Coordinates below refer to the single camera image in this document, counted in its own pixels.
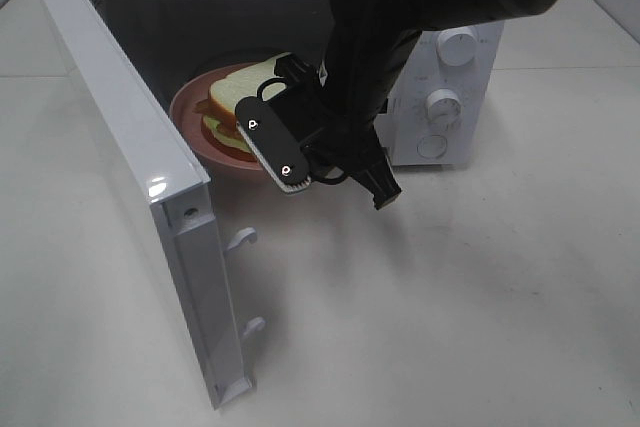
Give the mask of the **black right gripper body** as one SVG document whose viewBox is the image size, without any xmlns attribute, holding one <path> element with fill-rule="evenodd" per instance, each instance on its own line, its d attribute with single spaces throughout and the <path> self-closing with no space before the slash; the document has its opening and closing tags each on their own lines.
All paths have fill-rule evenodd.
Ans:
<svg viewBox="0 0 640 427">
<path fill-rule="evenodd" d="M 282 83 L 275 77 L 267 84 L 273 86 L 276 82 Z M 325 103 L 321 86 L 317 90 L 285 88 L 268 103 L 299 143 L 313 181 L 342 182 L 352 178 L 350 153 L 357 139 L 365 132 L 375 131 L 373 118 L 352 121 L 348 114 L 333 112 Z"/>
</svg>

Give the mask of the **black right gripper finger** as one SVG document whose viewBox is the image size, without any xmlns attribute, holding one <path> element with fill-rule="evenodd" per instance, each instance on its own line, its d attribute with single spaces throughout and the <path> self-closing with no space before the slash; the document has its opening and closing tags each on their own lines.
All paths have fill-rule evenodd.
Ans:
<svg viewBox="0 0 640 427">
<path fill-rule="evenodd" d="M 376 210 L 388 206 L 401 194 L 375 131 L 365 132 L 356 140 L 349 160 L 350 176 L 372 194 Z"/>
<path fill-rule="evenodd" d="M 286 89 L 303 86 L 317 90 L 320 88 L 318 70 L 295 54 L 287 54 L 276 60 L 274 75 L 280 79 Z"/>
</svg>

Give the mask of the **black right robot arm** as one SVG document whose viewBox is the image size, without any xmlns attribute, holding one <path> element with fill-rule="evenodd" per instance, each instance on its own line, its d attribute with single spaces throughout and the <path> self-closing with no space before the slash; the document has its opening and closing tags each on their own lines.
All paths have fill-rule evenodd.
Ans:
<svg viewBox="0 0 640 427">
<path fill-rule="evenodd" d="M 281 190 L 333 183 L 330 171 L 353 179 L 376 208 L 397 198 L 374 120 L 420 35 L 493 21 L 536 16 L 557 0 L 329 0 L 334 25 L 321 64 L 280 57 L 275 77 L 286 86 L 276 98 L 278 141 L 298 147 L 261 157 Z"/>
</svg>

